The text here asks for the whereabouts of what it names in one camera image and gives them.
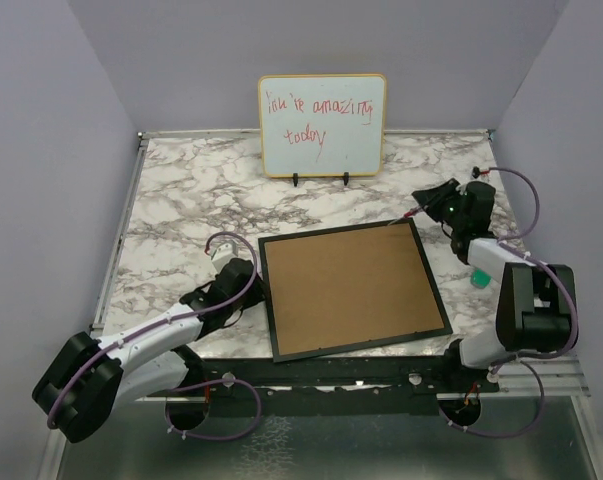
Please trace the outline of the black picture frame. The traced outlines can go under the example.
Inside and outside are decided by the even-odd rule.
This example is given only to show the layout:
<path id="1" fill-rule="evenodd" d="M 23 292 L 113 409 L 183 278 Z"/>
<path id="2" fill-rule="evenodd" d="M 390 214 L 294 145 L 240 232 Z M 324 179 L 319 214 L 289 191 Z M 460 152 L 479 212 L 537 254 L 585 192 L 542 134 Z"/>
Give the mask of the black picture frame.
<path id="1" fill-rule="evenodd" d="M 452 332 L 411 219 L 262 237 L 258 246 L 276 363 Z"/>

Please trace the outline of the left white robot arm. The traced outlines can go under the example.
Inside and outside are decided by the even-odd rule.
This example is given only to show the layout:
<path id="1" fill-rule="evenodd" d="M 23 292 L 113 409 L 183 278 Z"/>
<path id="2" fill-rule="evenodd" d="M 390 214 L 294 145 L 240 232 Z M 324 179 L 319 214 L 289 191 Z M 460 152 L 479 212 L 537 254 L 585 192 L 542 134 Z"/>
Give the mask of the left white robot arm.
<path id="1" fill-rule="evenodd" d="M 254 263 L 233 258 L 212 281 L 149 321 L 98 339 L 85 332 L 71 336 L 32 398 L 49 429 L 60 430 L 72 443 L 83 441 L 117 406 L 163 390 L 195 392 L 204 377 L 189 344 L 227 327 L 235 313 L 263 299 Z"/>

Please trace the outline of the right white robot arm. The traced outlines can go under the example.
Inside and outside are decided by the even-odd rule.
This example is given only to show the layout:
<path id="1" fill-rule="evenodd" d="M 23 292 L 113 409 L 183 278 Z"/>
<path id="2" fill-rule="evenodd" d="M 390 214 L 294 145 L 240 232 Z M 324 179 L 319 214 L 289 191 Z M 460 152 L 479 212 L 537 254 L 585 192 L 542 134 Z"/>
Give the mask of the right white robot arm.
<path id="1" fill-rule="evenodd" d="M 495 195 L 487 183 L 456 179 L 412 193 L 420 212 L 450 229 L 458 259 L 500 285 L 495 325 L 460 340 L 459 357 L 440 367 L 442 383 L 453 391 L 472 384 L 476 369 L 515 358 L 556 358 L 578 339 L 572 269 L 535 260 L 497 238 L 491 230 Z"/>

